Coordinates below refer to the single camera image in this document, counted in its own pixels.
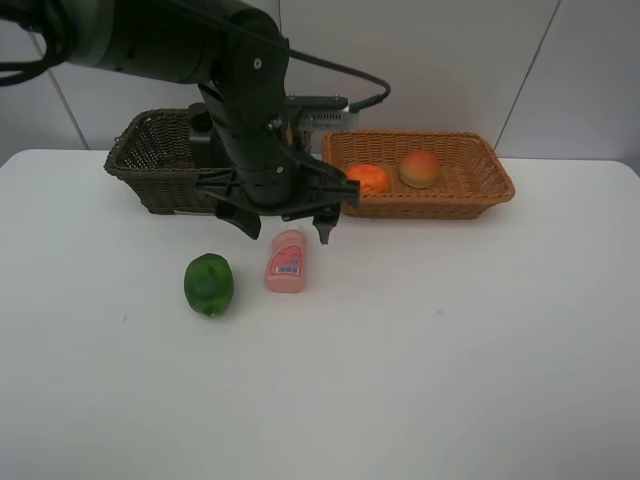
white wall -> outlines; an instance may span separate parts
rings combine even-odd
[[[388,80],[365,127],[473,130],[495,142],[558,0],[281,0],[294,48]],[[292,62],[291,93],[376,91]]]
[[[499,153],[640,170],[639,21],[637,0],[564,0]]]
[[[29,35],[0,20],[0,59],[38,58]],[[30,148],[83,148],[71,119],[47,75],[29,83],[0,88],[0,165]]]

white table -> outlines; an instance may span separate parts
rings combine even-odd
[[[0,169],[0,478],[640,477],[627,167],[508,160],[478,220],[309,229],[288,296],[262,286],[279,221],[152,216],[104,158]],[[182,292],[205,252],[236,278],[214,321]]]

